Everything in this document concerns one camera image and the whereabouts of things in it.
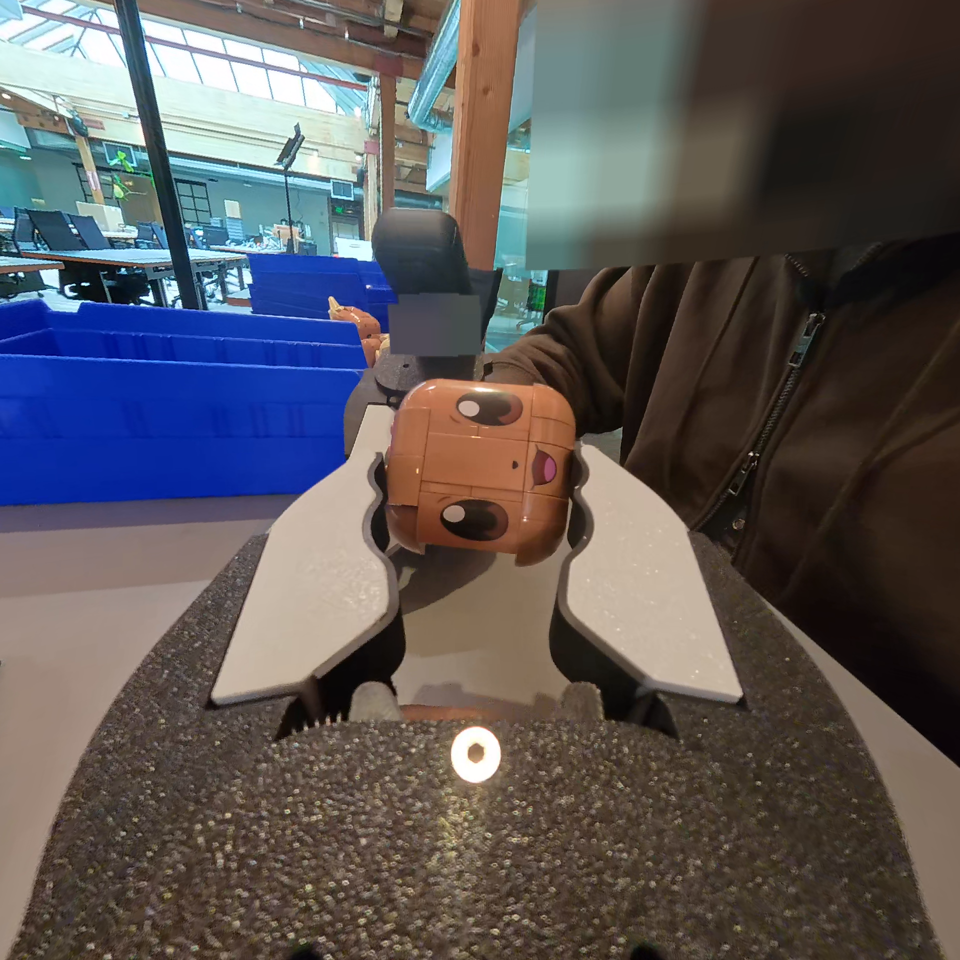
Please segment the black ceiling pole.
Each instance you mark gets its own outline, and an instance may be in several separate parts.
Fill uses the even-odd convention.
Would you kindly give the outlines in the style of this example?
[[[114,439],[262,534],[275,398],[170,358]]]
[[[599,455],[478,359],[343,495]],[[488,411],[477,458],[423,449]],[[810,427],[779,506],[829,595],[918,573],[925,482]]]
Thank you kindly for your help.
[[[162,118],[154,88],[137,1],[114,1],[124,45],[126,70],[136,102],[140,128],[150,162],[155,193],[172,258],[174,278],[184,309],[206,306],[188,253],[178,194],[166,147]]]

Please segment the large blue plastic bin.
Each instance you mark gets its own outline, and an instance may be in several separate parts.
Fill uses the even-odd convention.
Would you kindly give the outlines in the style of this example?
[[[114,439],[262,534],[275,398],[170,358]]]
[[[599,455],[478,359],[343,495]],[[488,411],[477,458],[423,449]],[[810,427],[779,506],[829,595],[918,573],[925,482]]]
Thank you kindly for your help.
[[[30,300],[1,328],[4,506],[300,495],[368,367],[342,320]]]

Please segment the row of black office chairs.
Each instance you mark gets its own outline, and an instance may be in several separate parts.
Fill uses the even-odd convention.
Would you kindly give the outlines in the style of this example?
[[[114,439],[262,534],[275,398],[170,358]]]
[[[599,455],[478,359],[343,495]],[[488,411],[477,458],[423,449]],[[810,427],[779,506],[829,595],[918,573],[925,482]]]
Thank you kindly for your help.
[[[16,208],[9,222],[2,220],[2,234],[18,252],[59,251],[104,258],[110,251],[160,250],[166,244],[161,231],[147,224],[145,230],[128,229],[123,223],[102,229],[90,214]]]

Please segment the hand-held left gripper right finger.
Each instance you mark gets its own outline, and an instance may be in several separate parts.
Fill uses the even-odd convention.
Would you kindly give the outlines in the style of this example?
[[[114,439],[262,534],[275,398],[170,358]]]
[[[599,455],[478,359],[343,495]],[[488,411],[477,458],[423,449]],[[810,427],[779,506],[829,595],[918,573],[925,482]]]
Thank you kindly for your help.
[[[642,693],[738,703],[738,673],[685,523],[595,446],[579,446],[576,462],[558,624]]]

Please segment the black light stand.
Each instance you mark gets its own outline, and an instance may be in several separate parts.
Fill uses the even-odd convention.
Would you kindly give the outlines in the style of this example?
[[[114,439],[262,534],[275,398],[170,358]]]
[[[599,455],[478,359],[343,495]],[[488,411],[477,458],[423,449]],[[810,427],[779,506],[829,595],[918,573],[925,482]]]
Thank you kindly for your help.
[[[286,203],[286,226],[288,228],[288,245],[293,241],[293,219],[290,196],[290,171],[294,165],[298,153],[305,142],[305,137],[299,123],[294,124],[292,135],[286,140],[281,149],[277,160],[274,162],[281,170],[284,186],[284,195]]]

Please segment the stacked blue plastic bins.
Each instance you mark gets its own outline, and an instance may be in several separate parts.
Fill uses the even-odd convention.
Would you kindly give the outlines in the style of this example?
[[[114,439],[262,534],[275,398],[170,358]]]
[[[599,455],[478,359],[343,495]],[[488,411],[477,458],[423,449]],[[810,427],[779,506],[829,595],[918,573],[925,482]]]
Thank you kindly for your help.
[[[329,299],[359,308],[389,329],[390,304],[397,296],[375,261],[350,257],[255,253],[250,269],[249,297],[258,315],[327,320]]]

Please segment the brown and cream lego figure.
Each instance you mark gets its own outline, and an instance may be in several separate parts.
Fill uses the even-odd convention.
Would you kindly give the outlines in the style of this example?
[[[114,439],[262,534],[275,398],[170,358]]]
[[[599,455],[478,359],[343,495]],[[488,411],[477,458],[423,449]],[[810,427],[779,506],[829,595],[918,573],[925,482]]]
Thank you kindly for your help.
[[[356,327],[369,368],[376,365],[381,355],[390,354],[390,336],[381,331],[378,319],[372,314],[342,305],[332,295],[328,297],[328,314],[331,321],[347,322]]]

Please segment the wooden post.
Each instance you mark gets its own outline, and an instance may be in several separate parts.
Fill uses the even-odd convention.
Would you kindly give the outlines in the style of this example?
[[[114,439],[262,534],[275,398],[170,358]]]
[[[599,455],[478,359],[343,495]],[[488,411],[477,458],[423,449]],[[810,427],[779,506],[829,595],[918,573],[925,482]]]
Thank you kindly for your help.
[[[396,77],[386,73],[379,74],[379,194],[380,212],[385,213],[396,205]]]
[[[467,264],[495,265],[521,1],[462,1],[449,211]]]

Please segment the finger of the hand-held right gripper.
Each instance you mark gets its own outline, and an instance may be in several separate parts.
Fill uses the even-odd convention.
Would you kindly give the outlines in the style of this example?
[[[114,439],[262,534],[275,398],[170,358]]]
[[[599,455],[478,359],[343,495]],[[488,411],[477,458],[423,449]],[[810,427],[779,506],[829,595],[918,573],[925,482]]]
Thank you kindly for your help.
[[[394,409],[366,409],[358,429],[358,458],[386,454],[390,446]]]

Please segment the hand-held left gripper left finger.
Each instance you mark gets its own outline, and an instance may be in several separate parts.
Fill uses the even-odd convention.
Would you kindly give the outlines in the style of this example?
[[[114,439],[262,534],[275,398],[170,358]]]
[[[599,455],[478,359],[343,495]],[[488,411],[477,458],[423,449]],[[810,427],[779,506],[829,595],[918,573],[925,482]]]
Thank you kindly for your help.
[[[382,453],[346,462],[273,522],[210,692],[217,707],[300,692],[393,622],[397,575],[373,532]]]

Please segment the person's right forearm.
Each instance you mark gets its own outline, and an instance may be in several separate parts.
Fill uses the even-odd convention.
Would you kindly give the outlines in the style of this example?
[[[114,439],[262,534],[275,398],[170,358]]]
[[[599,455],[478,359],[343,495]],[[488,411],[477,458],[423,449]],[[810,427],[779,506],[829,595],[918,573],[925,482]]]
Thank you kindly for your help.
[[[488,382],[541,383],[571,406],[577,434],[620,428],[624,462],[640,430],[690,264],[599,271],[581,299],[493,354]]]

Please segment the wooden office desk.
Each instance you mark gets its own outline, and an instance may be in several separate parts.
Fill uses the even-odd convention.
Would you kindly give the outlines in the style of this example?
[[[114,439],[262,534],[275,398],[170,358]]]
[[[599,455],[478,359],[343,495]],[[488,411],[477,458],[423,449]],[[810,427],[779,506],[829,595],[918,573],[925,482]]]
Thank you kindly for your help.
[[[243,249],[228,247],[225,251],[202,250],[189,248],[189,274],[198,289],[198,303],[200,309],[208,309],[208,297],[202,278],[206,274],[213,275],[219,284],[221,293],[227,294],[226,271],[248,264],[249,252]],[[84,250],[25,250],[22,258],[33,261],[57,261],[70,267],[81,266],[84,269],[112,269],[124,268],[143,272],[152,287],[158,287],[160,281],[166,278],[178,279],[179,274],[174,269],[174,261],[168,249],[140,249],[140,248],[105,248]]]

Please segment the silver air duct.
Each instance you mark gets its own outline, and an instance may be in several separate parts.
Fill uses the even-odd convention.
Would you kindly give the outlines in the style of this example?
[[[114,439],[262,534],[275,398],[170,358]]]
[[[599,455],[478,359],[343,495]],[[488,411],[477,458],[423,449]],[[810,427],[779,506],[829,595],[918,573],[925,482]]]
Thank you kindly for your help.
[[[431,134],[452,130],[452,115],[435,108],[437,99],[457,64],[461,2],[449,1],[438,22],[419,79],[410,96],[406,115],[410,122]]]

